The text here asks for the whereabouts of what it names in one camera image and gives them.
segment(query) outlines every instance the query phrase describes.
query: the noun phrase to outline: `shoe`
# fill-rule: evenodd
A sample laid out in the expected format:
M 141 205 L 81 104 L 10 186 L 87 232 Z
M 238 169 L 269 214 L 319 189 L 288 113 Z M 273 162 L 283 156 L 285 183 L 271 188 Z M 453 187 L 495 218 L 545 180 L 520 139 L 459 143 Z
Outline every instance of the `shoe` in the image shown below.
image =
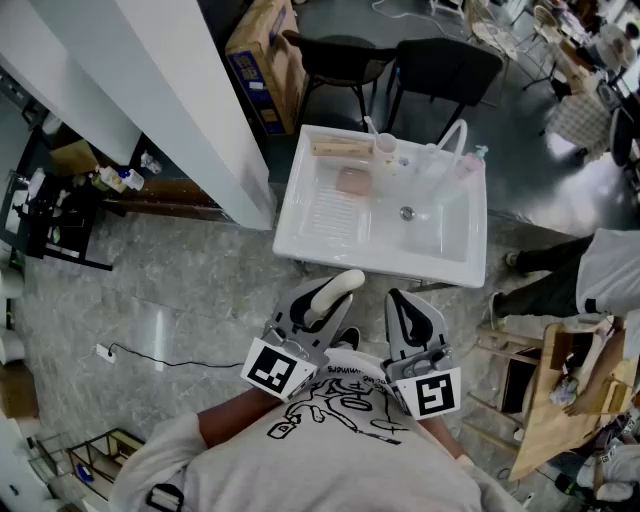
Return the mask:
M 516 267 L 516 261 L 518 261 L 518 255 L 515 252 L 508 252 L 504 255 L 504 263 L 509 268 L 518 270 L 518 267 Z
M 491 297 L 489 297 L 489 319 L 491 321 L 492 329 L 496 331 L 504 331 L 504 329 L 507 327 L 507 319 L 500 318 L 498 315 L 496 315 L 494 305 L 493 305 L 498 295 L 502 295 L 502 294 L 500 292 L 494 292 L 491 294 Z
M 340 335 L 338 344 L 340 343 L 347 343 L 351 345 L 353 350 L 358 350 L 358 345 L 360 345 L 360 329 L 357 327 L 347 327 Z
M 528 277 L 531 274 L 531 272 L 522 272 L 521 270 L 518 270 L 518 267 L 516 266 L 518 261 L 518 253 L 508 252 L 504 255 L 503 260 L 504 264 L 515 271 L 520 277 Z

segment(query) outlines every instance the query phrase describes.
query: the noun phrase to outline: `bottle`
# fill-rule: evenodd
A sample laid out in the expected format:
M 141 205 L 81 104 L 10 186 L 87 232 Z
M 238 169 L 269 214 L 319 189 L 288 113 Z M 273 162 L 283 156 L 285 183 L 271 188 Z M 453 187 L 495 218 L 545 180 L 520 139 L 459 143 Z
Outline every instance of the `bottle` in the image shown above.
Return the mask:
M 489 152 L 489 148 L 487 146 L 476 146 L 476 148 L 478 149 L 475 153 L 467 153 L 458 163 L 454 173 L 459 180 L 464 180 L 474 172 L 485 170 L 484 155 Z
M 109 185 L 116 192 L 124 192 L 127 186 L 122 182 L 118 173 L 112 167 L 102 167 L 98 171 L 103 183 Z
M 140 156 L 140 166 L 146 167 L 153 174 L 159 174 L 162 171 L 162 164 L 153 158 L 147 151 Z
M 118 173 L 122 182 L 129 188 L 142 190 L 144 186 L 144 178 L 140 176 L 134 169 L 120 171 Z

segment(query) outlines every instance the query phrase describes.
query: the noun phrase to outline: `hand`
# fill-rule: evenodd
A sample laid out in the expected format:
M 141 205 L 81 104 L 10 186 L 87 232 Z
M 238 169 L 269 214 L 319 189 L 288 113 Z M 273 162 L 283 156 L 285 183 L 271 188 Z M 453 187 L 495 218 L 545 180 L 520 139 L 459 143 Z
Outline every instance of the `hand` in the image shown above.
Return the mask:
M 591 404 L 595 399 L 595 393 L 588 390 L 584 390 L 580 393 L 580 396 L 571 405 L 564 408 L 564 412 L 567 416 L 578 416 L 579 414 L 586 414 L 591 410 Z

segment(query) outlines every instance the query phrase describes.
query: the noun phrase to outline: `black chair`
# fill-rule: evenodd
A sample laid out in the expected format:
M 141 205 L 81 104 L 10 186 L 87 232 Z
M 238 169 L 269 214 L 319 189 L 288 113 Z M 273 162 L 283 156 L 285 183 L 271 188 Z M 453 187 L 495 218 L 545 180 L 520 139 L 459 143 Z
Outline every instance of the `black chair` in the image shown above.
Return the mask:
M 309 74 L 296 129 L 302 124 L 311 91 L 321 85 L 350 87 L 360 102 L 362 127 L 367 131 L 364 116 L 362 86 L 373 82 L 373 93 L 378 85 L 378 77 L 396 56 L 395 48 L 376 48 L 366 39 L 354 36 L 328 36 L 322 39 L 308 39 L 298 32 L 285 30 L 282 35 L 302 52 L 302 67 Z
M 622 108 L 615 109 L 609 130 L 609 149 L 618 167 L 625 167 L 629 162 L 635 131 L 631 116 Z
M 502 59 L 475 46 L 442 37 L 401 41 L 389 79 L 391 92 L 396 75 L 398 91 L 385 131 L 390 132 L 404 91 L 418 92 L 459 103 L 438 141 L 465 106 L 477 105 L 502 69 Z

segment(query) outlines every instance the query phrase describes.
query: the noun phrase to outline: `person's leg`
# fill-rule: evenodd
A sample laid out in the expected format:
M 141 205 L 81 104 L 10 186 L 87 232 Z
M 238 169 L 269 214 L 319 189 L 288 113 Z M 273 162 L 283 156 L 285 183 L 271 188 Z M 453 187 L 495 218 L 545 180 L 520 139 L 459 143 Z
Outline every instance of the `person's leg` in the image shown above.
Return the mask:
M 493 298 L 493 312 L 498 318 L 508 315 L 552 315 L 560 318 L 578 314 L 576 283 L 580 257 L 564 267 L 522 288 Z
M 523 251 L 515 259 L 516 270 L 522 273 L 537 270 L 554 271 L 562 268 L 574 258 L 582 256 L 593 240 L 593 235 L 572 240 L 549 249 L 540 251 Z

